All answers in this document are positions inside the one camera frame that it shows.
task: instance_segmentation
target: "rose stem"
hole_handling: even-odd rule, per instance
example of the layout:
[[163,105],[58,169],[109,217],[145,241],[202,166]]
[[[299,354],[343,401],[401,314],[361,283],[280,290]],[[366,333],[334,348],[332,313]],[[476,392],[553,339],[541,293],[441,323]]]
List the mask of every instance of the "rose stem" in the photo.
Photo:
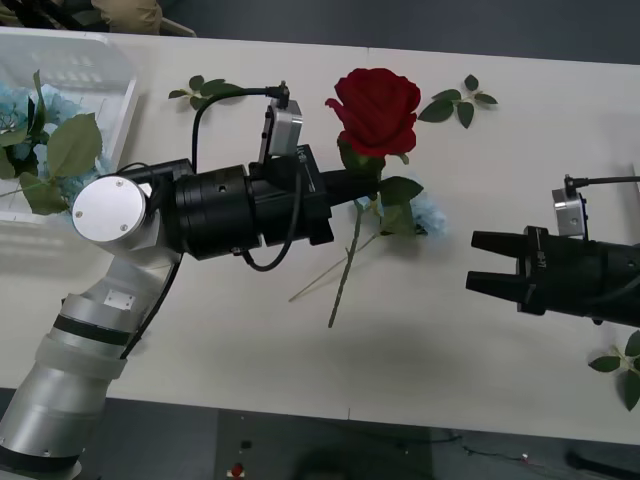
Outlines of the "rose stem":
[[347,283],[347,277],[349,276],[349,270],[351,270],[353,257],[355,257],[356,250],[358,248],[358,237],[360,236],[360,225],[362,224],[362,213],[364,209],[358,203],[358,201],[355,201],[353,203],[356,205],[356,209],[358,210],[358,213],[356,216],[356,226],[353,230],[353,240],[351,240],[351,248],[349,249],[349,255],[347,255],[347,264],[344,267],[344,272],[342,272],[342,278],[340,279],[340,286],[338,287],[338,294],[336,295],[336,301],[333,304],[333,310],[331,311],[331,318],[329,318],[329,328],[333,327],[333,322],[336,319],[336,315],[338,313],[338,306],[340,305],[340,299],[342,298],[342,292],[344,291],[344,284]]
[[[356,253],[360,252],[361,250],[363,250],[367,245],[369,245],[371,242],[373,242],[376,238],[378,238],[380,236],[379,233],[374,233],[373,235],[371,235],[371,237],[364,242],[360,247],[358,247],[358,249],[356,250]],[[338,268],[340,265],[342,265],[348,258],[349,258],[349,249],[345,249],[347,251],[347,255],[342,259],[337,261],[336,263],[334,263],[333,265],[331,265],[331,267],[329,267],[327,270],[324,271],[324,273],[318,275],[315,280],[313,280],[311,283],[309,283],[306,287],[304,287],[302,290],[300,290],[298,293],[296,293],[293,297],[291,297],[289,299],[289,302],[293,302],[294,300],[297,300],[300,296],[302,296],[302,294],[304,294],[304,292],[306,292],[307,290],[309,290],[311,287],[313,287],[316,283],[318,283],[320,280],[322,280],[324,277],[326,277],[329,273],[331,273],[333,270],[335,270],[336,268]]]

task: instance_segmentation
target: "green leaf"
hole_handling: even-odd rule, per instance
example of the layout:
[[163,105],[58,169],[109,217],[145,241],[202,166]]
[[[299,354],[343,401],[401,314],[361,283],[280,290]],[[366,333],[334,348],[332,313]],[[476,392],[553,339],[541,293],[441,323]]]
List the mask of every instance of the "green leaf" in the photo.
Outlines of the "green leaf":
[[234,85],[232,83],[225,83],[223,78],[219,78],[217,80],[211,80],[210,82],[202,85],[200,89],[200,94],[203,97],[211,97],[213,95],[221,95],[231,92],[236,92],[238,90],[242,90],[242,87]]
[[206,100],[204,98],[200,98],[200,97],[191,97],[189,99],[189,103],[191,104],[191,107],[194,110],[200,110],[200,107],[204,105],[205,101]]
[[422,185],[409,178],[385,178],[380,182],[380,196],[382,197],[382,205],[385,207],[385,215],[387,206],[407,203],[422,190],[424,190]]
[[0,147],[9,147],[24,142],[27,138],[27,133],[29,133],[27,127],[3,133],[0,135]]
[[633,410],[640,399],[640,376],[627,370],[624,378],[624,405],[627,410]]
[[478,89],[480,84],[476,77],[474,77],[473,75],[469,75],[467,78],[464,79],[464,86],[467,87],[469,91],[473,92]]
[[382,176],[382,169],[386,162],[383,157],[370,157],[356,152],[353,147],[338,139],[338,149],[340,150],[340,158],[344,168],[352,171],[361,171],[375,175],[378,179]]
[[629,337],[627,346],[624,349],[624,354],[627,357],[637,357],[638,355],[640,355],[640,330],[636,330]]
[[7,152],[4,148],[0,147],[0,178],[2,180],[8,180],[16,176],[16,171],[9,162]]
[[487,105],[497,105],[498,101],[493,98],[491,95],[487,95],[486,93],[476,93],[473,98],[480,103],[486,103]]
[[197,92],[198,90],[200,90],[200,87],[202,87],[203,83],[204,77],[202,75],[196,75],[195,77],[191,77],[191,80],[189,80],[189,87],[194,92]]
[[395,233],[396,235],[407,237],[414,236],[416,234],[416,225],[413,221],[411,205],[407,202],[402,205],[384,207],[384,216],[380,222],[380,232],[383,235]]
[[172,90],[169,92],[169,98],[180,98],[188,95],[186,90]]
[[402,163],[404,163],[405,165],[409,165],[409,157],[406,153],[396,153],[396,157],[402,160]]
[[38,134],[44,128],[44,124],[47,121],[47,110],[44,105],[44,97],[42,96],[42,85],[40,83],[40,70],[33,74],[33,83],[36,86],[38,92],[38,106],[36,108],[33,123],[29,128],[29,133]]
[[473,120],[473,113],[475,112],[473,104],[469,102],[460,102],[456,107],[458,109],[458,120],[460,120],[460,123],[464,128],[469,128],[471,120]]
[[70,118],[51,134],[47,161],[52,177],[71,177],[88,172],[102,152],[102,135],[95,114]]
[[30,173],[20,175],[20,186],[31,211],[35,214],[50,215],[64,212],[69,208],[56,185],[43,182]]
[[427,105],[418,120],[423,122],[438,123],[447,120],[453,113],[453,102],[451,100],[436,100]]
[[440,92],[437,95],[434,95],[433,97],[431,97],[433,100],[461,100],[462,99],[462,94],[456,90],[455,88],[452,88],[450,90],[445,90],[444,92]]
[[620,368],[620,358],[605,356],[596,358],[589,364],[596,372],[609,373]]

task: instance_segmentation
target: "gray floor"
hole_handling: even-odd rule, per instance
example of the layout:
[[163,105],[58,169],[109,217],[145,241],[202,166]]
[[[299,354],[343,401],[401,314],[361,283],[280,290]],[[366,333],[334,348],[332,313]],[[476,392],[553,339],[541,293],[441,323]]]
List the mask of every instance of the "gray floor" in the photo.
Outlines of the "gray floor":
[[637,0],[174,0],[201,37],[640,64]]
[[[0,389],[0,415],[12,395]],[[80,478],[224,480],[241,463],[247,480],[312,480],[296,475],[320,462],[349,473],[331,480],[593,480],[570,450],[640,478],[634,446],[109,399]]]

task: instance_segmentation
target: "robotic arm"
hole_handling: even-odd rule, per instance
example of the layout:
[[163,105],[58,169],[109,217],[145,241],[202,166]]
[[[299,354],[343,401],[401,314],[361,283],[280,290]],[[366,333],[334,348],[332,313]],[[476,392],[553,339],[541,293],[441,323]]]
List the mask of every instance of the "robotic arm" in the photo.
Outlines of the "robotic arm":
[[[73,479],[99,421],[107,389],[160,308],[182,256],[241,256],[258,271],[275,268],[295,240],[333,241],[331,207],[378,191],[378,180],[345,170],[320,173],[298,146],[302,115],[284,85],[227,96],[272,97],[259,161],[197,173],[176,160],[120,170],[88,185],[74,203],[77,232],[113,253],[107,275],[68,295],[36,353],[31,372],[0,422],[0,480]],[[282,244],[269,265],[250,250]]]
[[587,202],[577,192],[587,185],[638,181],[567,175],[564,188],[553,191],[559,236],[531,226],[523,235],[474,232],[471,246],[515,258],[516,274],[469,272],[467,288],[516,302],[520,312],[551,310],[640,328],[640,249],[590,240]]

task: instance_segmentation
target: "table surface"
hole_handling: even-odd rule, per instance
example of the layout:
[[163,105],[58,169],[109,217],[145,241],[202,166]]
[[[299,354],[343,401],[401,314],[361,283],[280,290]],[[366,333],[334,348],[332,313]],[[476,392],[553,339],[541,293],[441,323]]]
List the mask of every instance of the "table surface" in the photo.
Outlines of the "table surface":
[[[286,79],[305,116],[302,143],[321,169],[338,168],[341,124],[324,106],[356,67],[387,67],[423,102],[473,73],[500,101],[469,130],[451,119],[418,123],[411,164],[450,220],[437,241],[376,240],[356,259],[333,329],[329,281],[287,299],[341,258],[354,212],[334,209],[336,241],[293,245],[271,273],[239,259],[187,258],[149,333],[110,395],[262,412],[350,418],[640,443],[612,375],[589,359],[624,344],[632,329],[548,313],[465,290],[469,270],[513,271],[470,246],[474,230],[521,232],[555,218],[551,190],[564,174],[629,173],[640,149],[640,67],[503,57],[224,40],[110,36],[137,67],[141,97],[123,158],[158,163],[189,156],[194,112],[170,90],[202,74],[243,86]],[[204,119],[200,168],[257,159],[264,99],[216,106]],[[591,187],[593,238],[640,241],[635,186]],[[0,386],[17,387],[60,299],[102,276],[110,256],[62,233],[0,226]],[[259,261],[276,249],[256,253]]]

